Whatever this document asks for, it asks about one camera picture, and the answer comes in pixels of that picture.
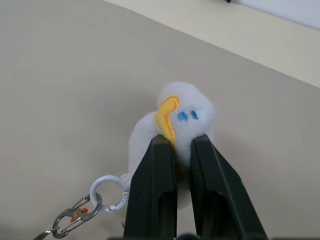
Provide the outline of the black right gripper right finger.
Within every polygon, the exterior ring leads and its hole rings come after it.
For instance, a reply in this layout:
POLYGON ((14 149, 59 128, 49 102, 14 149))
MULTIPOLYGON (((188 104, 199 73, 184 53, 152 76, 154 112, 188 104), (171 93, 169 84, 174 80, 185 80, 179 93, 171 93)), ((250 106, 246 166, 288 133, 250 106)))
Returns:
POLYGON ((206 134, 191 142, 190 191, 200 240, 268 240, 239 174, 206 134))

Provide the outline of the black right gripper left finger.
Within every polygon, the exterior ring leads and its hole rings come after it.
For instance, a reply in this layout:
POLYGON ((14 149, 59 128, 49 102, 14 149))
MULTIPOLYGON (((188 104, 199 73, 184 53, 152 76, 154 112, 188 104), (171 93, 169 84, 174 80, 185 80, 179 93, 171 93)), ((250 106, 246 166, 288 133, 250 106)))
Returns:
POLYGON ((178 191, 169 141, 154 137, 132 179, 124 238, 176 238, 178 191))

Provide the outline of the white plush bird keychain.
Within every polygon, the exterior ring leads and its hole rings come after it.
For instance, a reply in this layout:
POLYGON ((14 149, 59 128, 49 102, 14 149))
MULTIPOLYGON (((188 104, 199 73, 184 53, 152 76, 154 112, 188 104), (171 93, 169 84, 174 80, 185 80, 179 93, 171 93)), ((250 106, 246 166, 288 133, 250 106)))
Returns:
POLYGON ((195 85, 172 82, 157 97, 156 110, 147 113, 134 126, 128 141, 128 174, 133 177, 151 140, 166 138, 176 155, 176 165, 190 174, 191 144, 200 136, 214 140, 217 109, 195 85))

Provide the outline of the silver carabiner clip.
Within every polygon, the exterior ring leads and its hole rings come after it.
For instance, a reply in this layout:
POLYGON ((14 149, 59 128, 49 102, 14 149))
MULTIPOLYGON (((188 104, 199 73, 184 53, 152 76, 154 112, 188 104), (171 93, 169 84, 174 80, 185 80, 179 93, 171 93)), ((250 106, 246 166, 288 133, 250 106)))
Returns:
POLYGON ((62 213, 60 213, 55 219, 52 226, 52 228, 54 229, 52 232, 53 237, 55 239, 62 239, 74 229, 94 218, 100 211, 103 202, 102 197, 99 193, 96 193, 95 197, 97 199, 97 205, 91 212, 88 212, 88 210, 83 207, 83 205, 87 204, 91 200, 91 197, 89 195, 85 195, 74 206, 72 206, 71 208, 67 208, 62 213), (70 223, 63 228, 60 228, 60 221, 66 217, 70 218, 70 223))

